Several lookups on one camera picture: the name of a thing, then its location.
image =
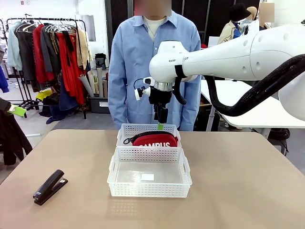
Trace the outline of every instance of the white undershirt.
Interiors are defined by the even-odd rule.
[[[154,42],[154,38],[157,35],[157,30],[160,25],[165,21],[165,18],[157,21],[148,20],[146,17],[144,18],[145,24],[148,29],[148,34],[152,38],[152,41]]]

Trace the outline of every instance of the red pouch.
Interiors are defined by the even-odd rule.
[[[166,131],[149,131],[124,140],[133,146],[178,147],[178,138]]]

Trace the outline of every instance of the gray bin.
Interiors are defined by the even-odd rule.
[[[107,98],[90,97],[90,103],[92,113],[110,114]]]

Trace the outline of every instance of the black stapler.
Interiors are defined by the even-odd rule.
[[[48,199],[50,199],[59,189],[68,183],[67,179],[62,178],[64,172],[56,170],[35,192],[33,195],[34,203],[43,205]]]

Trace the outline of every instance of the white plastic basket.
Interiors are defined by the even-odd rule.
[[[123,142],[126,138],[133,137],[143,132],[148,131],[158,131],[157,124],[122,124],[118,132],[118,141],[116,146],[132,146],[132,143],[125,145]],[[179,131],[177,130],[176,125],[164,125],[163,131],[167,131],[173,134],[175,137],[178,137],[178,147],[181,146],[181,137]]]
[[[179,147],[117,147],[107,182],[113,197],[186,198],[192,185]]]

